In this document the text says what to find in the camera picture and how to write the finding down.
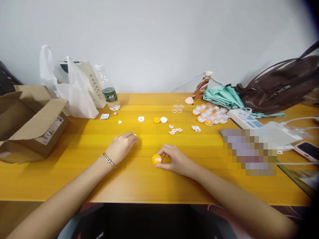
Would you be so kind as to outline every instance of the brown leather bag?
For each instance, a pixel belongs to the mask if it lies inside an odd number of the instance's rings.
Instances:
[[[304,99],[319,85],[319,55],[307,56],[319,48],[319,41],[299,58],[289,59],[267,68],[257,75],[247,87],[235,86],[245,107],[253,113],[271,115],[286,110]]]

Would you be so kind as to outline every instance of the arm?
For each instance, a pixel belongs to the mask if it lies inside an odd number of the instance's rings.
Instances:
[[[135,142],[136,136],[132,133],[122,134],[112,141],[105,154],[117,165],[129,153]],[[7,239],[56,237],[95,186],[112,169],[113,166],[107,163],[102,155],[83,173],[32,212]]]
[[[297,225],[244,189],[195,164],[175,146],[164,144],[158,152],[170,156],[170,164],[156,167],[187,176],[202,185],[256,238],[291,238]]]

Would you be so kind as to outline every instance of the white plastic bag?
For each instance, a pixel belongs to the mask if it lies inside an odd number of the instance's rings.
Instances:
[[[60,64],[54,60],[51,49],[44,45],[40,52],[40,78],[44,85],[61,99],[67,99],[68,112],[78,118],[94,119],[98,115],[94,102],[87,90],[88,77],[77,67],[69,56],[67,58],[67,74]]]

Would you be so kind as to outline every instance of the coffee bottle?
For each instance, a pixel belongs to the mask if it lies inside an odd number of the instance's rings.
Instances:
[[[208,82],[210,78],[212,77],[213,72],[212,71],[206,71],[205,76],[203,77],[202,81],[198,84],[193,99],[194,100],[201,100],[204,96],[204,93],[207,90]]]

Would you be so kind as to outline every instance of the teal umbrella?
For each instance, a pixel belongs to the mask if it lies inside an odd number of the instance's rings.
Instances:
[[[215,105],[220,105],[222,107],[228,108],[230,110],[245,107],[237,92],[232,86],[220,85],[207,89],[203,99]],[[272,115],[265,115],[263,113],[251,113],[250,115],[254,118],[285,116],[283,112],[278,112]]]

